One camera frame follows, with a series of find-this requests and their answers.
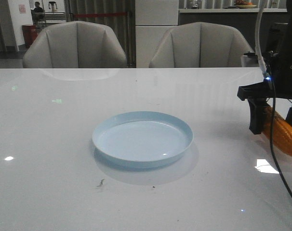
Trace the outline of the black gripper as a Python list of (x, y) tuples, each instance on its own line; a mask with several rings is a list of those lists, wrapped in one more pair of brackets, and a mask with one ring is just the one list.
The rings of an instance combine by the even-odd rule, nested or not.
[[(263, 81), (240, 86), (237, 96), (243, 101), (248, 99), (250, 107), (249, 129), (253, 134), (261, 134), (268, 107), (266, 98), (282, 98), (292, 100), (292, 55), (279, 53), (265, 54), (266, 71)], [(289, 108), (286, 122), (292, 127), (292, 106)]]

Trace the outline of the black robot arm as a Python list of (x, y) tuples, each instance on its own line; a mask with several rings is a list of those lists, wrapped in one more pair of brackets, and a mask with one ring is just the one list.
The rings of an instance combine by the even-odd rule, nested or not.
[[(290, 16), (287, 30), (277, 54), (264, 60), (260, 49), (260, 22), (265, 4), (262, 3), (255, 23), (255, 53), (264, 80), (247, 86), (240, 86), (237, 96), (247, 100), (250, 106), (250, 126), (253, 134), (261, 134), (265, 123), (267, 98), (282, 98), (292, 101), (292, 0), (286, 2)], [(292, 126), (292, 106), (286, 121)]]

